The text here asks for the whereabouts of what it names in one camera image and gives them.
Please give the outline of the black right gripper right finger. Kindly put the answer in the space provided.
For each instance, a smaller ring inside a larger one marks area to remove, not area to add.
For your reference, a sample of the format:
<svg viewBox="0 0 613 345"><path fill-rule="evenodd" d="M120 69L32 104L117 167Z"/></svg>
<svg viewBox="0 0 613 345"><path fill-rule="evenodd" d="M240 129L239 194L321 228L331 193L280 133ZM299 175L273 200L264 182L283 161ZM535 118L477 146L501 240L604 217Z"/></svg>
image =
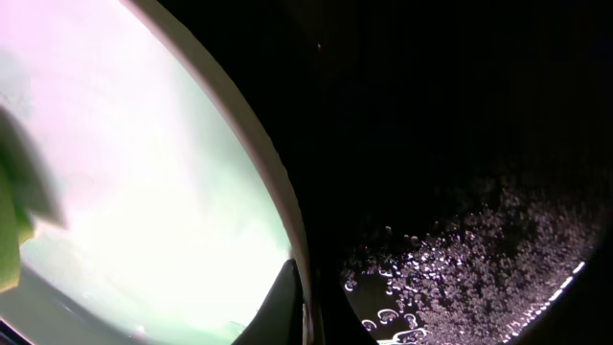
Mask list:
<svg viewBox="0 0 613 345"><path fill-rule="evenodd" d="M361 324L333 270L316 270L316 291L323 321L324 339L335 345L376 345Z"/></svg>

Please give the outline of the mint plate front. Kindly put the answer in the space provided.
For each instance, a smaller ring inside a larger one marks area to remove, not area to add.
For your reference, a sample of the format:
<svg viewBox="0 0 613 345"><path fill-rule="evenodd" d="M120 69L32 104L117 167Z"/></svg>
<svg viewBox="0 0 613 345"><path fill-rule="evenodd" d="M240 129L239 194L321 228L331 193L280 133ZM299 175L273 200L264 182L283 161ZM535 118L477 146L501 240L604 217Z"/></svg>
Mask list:
<svg viewBox="0 0 613 345"><path fill-rule="evenodd" d="M254 110L156 1L1 0L1 108L46 164L66 226L33 217L13 344L232 344L293 259L297 198Z"/></svg>

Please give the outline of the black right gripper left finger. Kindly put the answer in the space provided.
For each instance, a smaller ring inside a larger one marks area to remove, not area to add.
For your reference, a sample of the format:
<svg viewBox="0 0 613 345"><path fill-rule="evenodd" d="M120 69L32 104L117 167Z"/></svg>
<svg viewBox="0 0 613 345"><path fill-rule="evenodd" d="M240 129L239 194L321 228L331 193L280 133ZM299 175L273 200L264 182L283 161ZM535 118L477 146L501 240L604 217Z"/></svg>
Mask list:
<svg viewBox="0 0 613 345"><path fill-rule="evenodd" d="M304 295L298 268L287 260L254 319L232 345L302 345Z"/></svg>

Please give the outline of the green yellow sponge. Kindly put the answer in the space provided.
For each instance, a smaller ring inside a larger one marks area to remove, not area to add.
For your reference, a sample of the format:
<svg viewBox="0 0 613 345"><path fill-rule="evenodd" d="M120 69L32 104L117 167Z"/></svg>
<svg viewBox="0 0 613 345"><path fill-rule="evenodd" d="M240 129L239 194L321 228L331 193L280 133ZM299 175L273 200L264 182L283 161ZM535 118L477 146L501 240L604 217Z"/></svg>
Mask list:
<svg viewBox="0 0 613 345"><path fill-rule="evenodd" d="M34 237L32 218L64 228L49 172L25 129L1 108L1 290L20 281L20 246Z"/></svg>

